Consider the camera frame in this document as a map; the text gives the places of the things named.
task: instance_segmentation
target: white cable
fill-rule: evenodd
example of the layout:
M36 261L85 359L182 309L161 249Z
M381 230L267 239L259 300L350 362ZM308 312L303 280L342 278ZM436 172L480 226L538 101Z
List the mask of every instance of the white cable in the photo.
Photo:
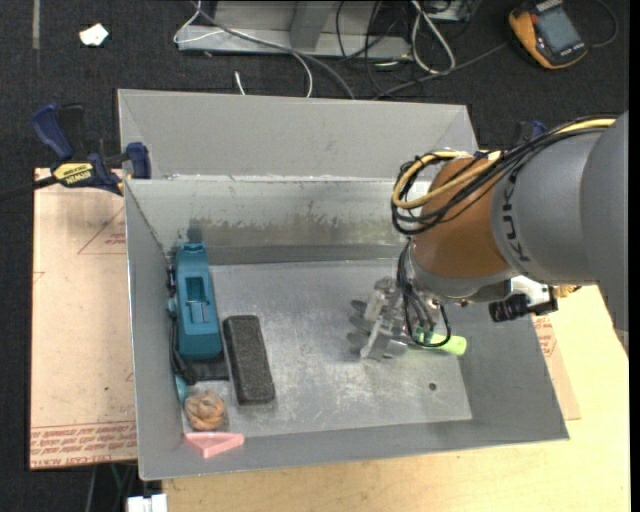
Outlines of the white cable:
M178 41L178 34L184 30L185 28L187 28L189 25L191 25L194 21L196 21L196 19L198 18L198 16L200 16L200 8L202 7L202 0L198 0L198 7L196 8L196 12L193 14L193 16L191 16L191 18L189 18L184 25L182 25L175 34L173 34L173 42L175 44L180 44L180 43L190 43L191 41L197 41L198 39L202 39L203 37L206 37L208 35L212 35L212 34L206 34L205 36L202 37L197 37L194 39L182 39L180 41Z
M451 47L445 41L444 37L442 37L442 34L436 28L433 21L431 21L431 18L429 18L429 15L424 11L420 3L417 0L411 0L411 5L413 5L415 9L418 11L418 14L416 16L416 21L413 24L413 30L411 31L411 46L413 51L413 60L423 71L426 71L429 74L437 75L439 73L448 73L456 66L456 58L453 55L453 51L451 50ZM447 69L442 69L442 70L432 69L429 66L427 66L418 55L416 42L418 39L418 28L420 27L420 19L423 19L426 22L426 24L429 26L429 29L433 33L433 35L436 36L436 38L440 42L440 45L442 46L442 48L444 48L444 51L447 52L447 56L449 57L449 63L450 63Z
M242 82L240 81L240 73L238 73L237 71L234 71L233 77L236 79L236 84L238 86L238 89L240 89L240 94L242 94L243 96L246 96L247 93L244 92L244 87L242 87Z
M228 31L228 30L216 30L214 32L208 32L206 34L203 34L203 35L198 36L198 37L194 37L192 39L180 39L180 40L178 40L178 34L182 30L184 30L186 27L191 25L198 18L198 16L200 16L201 8L202 8L202 0L199 0L198 1L198 5L196 7L196 12L194 13L194 15L191 16L191 18L189 18L186 21L186 23L184 25L182 25L178 29L178 31L174 34L173 42L175 44L191 43L192 41L199 41L200 39L204 39L205 37L213 36L213 35L216 35L216 34L225 34L226 33L226 34L230 34L230 35L235 35L233 32L237 32L237 31L231 32L231 31ZM267 46L280 48L283 51L285 51L285 52L289 53L290 55L292 55L293 57L295 57L300 62L300 64L302 64L302 66L304 67L305 72L307 73L307 77L309 78L309 88L307 90L306 98L310 98L311 97L311 94L313 94L313 73L311 73L311 69L309 68L307 63L304 61L304 59L300 55L298 55L297 52L294 53L289 48L287 48L286 46L282 46L282 45L279 45L277 43L272 43L271 41L265 41L263 39L258 39L257 37L253 37L253 36L250 36L248 34L244 34L242 32L237 32L237 34L241 35L241 36L244 36L246 39L249 39L249 40L251 40L251 41L253 41L255 43L258 43L258 44L263 44L263 45L267 45ZM246 96L246 93L245 93L245 91L244 91L244 89L242 87L242 83L240 82L240 75L239 75L239 73L237 71L234 73L234 77L235 77L235 80L236 80L236 84L238 85L238 88L240 89L240 92L242 93L243 96Z
M307 90L307 96L306 97L307 98L311 98L311 94L313 93L313 73L311 73L311 70L309 69L309 66L304 61L304 59L302 57L300 57L300 55L298 55L297 53L292 53L291 55L293 55L296 59L298 59L300 64L302 64L304 66L304 70L307 72L307 77L309 77L309 89Z

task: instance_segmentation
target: green object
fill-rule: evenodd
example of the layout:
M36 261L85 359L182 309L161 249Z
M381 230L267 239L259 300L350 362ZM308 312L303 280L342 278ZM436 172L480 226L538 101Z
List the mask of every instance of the green object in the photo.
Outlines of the green object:
M442 334L434 332L424 332L421 327L416 328L414 333L416 342L429 350L442 350L456 356L464 355L467 350L467 340L462 336L451 336L449 341L439 347L429 347L429 344L437 345L445 340Z
M444 341L444 336L442 334L432 334L430 343L440 343ZM432 347L430 350L443 350L444 352L449 352L450 354L454 354L456 356L462 356L467 350L467 339L462 336L451 336L449 341L447 341L441 347Z

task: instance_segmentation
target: blue clamp handle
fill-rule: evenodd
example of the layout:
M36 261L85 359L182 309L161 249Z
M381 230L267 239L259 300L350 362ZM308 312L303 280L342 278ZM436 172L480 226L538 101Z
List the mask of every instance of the blue clamp handle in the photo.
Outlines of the blue clamp handle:
M87 160L91 162L91 165L95 169L95 176L93 176L91 180L87 181L85 186L100 188L102 190L121 195L120 187L118 185L122 180L116 173L111 172L110 170L107 171L102 161L102 157L98 153L89 153L89 155L87 155Z
M131 142L126 149L133 166L133 177L148 180L151 178L149 152L142 142Z
M59 161L73 156L73 146L58 123L58 104L47 103L31 117L31 126L40 140L53 149Z

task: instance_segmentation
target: cardboard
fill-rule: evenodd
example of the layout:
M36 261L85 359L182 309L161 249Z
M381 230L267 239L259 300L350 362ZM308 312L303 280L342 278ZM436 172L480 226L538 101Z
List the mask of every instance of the cardboard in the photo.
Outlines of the cardboard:
M137 456L124 202L34 194L31 469Z

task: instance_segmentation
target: orange device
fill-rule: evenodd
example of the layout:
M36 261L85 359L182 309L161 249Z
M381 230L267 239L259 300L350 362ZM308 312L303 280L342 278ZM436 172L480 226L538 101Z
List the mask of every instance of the orange device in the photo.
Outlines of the orange device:
M587 53L562 0L528 0L509 14L509 25L521 46L547 69L570 66Z

